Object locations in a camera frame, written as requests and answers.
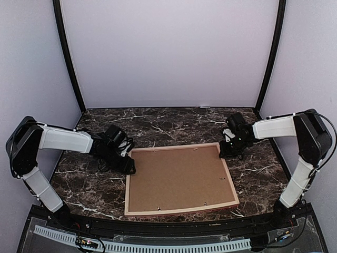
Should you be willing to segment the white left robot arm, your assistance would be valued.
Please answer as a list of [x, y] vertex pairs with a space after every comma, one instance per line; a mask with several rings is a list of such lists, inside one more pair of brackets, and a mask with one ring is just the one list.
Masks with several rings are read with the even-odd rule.
[[54, 222], [63, 230], [74, 226], [74, 217], [67, 213], [67, 204], [40, 169], [39, 154], [43, 151], [88, 154], [105, 161], [112, 170], [134, 174], [135, 161], [129, 156], [133, 148], [133, 138], [116, 125], [94, 133], [86, 128], [68, 129], [38, 122], [32, 116], [22, 119], [5, 144], [12, 177], [23, 180], [33, 196], [54, 214]]

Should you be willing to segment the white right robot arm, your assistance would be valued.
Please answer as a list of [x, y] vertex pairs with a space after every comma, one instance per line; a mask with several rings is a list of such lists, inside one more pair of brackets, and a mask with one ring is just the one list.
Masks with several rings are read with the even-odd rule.
[[329, 119], [315, 109], [271, 116], [247, 123], [243, 115], [235, 113], [226, 119], [219, 142], [219, 157], [240, 157], [254, 143], [280, 137], [297, 139], [299, 159], [292, 177], [282, 192], [279, 203], [291, 208], [309, 190], [316, 173], [328, 162], [336, 150], [336, 136], [332, 136], [325, 123]]

